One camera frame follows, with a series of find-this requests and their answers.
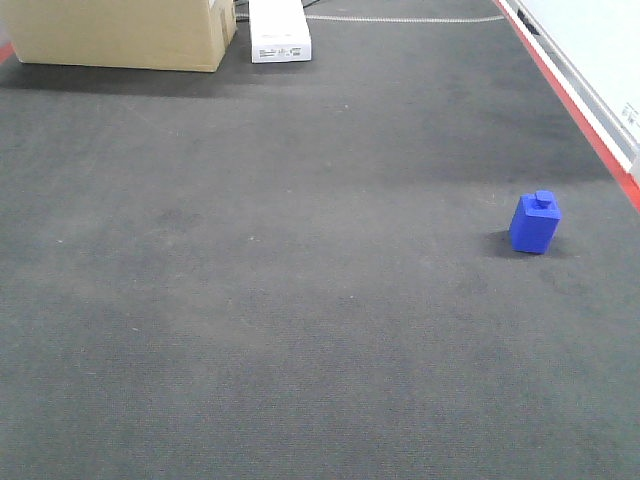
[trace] blue toy block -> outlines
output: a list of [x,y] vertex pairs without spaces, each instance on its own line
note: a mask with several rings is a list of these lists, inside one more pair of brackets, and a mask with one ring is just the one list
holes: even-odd
[[553,192],[522,195],[509,227],[511,246],[517,252],[546,253],[561,219]]

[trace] cardboard box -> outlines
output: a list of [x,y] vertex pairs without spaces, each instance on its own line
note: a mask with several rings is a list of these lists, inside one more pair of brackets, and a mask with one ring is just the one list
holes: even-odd
[[311,35],[300,0],[250,0],[253,63],[311,60]]
[[20,61],[213,72],[233,0],[0,0]]

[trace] cable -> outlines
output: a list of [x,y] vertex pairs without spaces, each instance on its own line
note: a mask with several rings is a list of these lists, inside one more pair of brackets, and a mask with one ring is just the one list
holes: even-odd
[[[239,13],[236,15],[239,22],[249,20],[249,15]],[[330,22],[351,22],[351,23],[448,23],[448,24],[470,24],[487,23],[504,20],[502,15],[478,18],[425,18],[425,17],[338,17],[333,15],[307,15],[308,20],[326,20]]]

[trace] white box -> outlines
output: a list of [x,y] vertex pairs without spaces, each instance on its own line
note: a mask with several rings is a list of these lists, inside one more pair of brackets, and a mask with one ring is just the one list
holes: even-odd
[[253,63],[311,60],[311,35],[300,0],[250,0]]

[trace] red stripe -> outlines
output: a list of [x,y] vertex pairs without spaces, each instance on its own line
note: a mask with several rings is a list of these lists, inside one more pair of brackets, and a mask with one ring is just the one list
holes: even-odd
[[600,136],[582,114],[578,106],[573,102],[569,93],[560,84],[560,81],[551,72],[549,67],[547,67],[542,57],[540,57],[535,48],[533,48],[531,42],[529,42],[527,37],[525,37],[525,35],[520,31],[520,28],[516,24],[515,20],[511,18],[509,13],[503,8],[500,2],[496,1],[496,4],[504,12],[505,17],[509,19],[509,22],[511,22],[511,25],[518,34],[518,37],[520,37],[520,40],[522,41],[526,49],[529,51],[529,54],[535,61],[536,65],[538,65],[538,68],[546,78],[547,82],[549,82],[553,90],[556,92],[556,95],[558,95],[565,108],[569,111],[573,120],[576,122],[578,127],[580,127],[580,130],[582,130],[582,133],[587,138],[593,149],[596,151],[596,153],[602,160],[602,163],[605,164],[613,178],[615,178],[618,184],[620,184],[620,187],[629,198],[631,204],[636,208],[636,210],[640,212],[640,186],[633,178],[633,175],[625,172],[618,160],[616,160],[611,150],[609,150],[605,142],[602,140],[602,138],[600,138]]
[[7,43],[0,47],[0,65],[2,65],[11,55],[13,55],[13,45]]

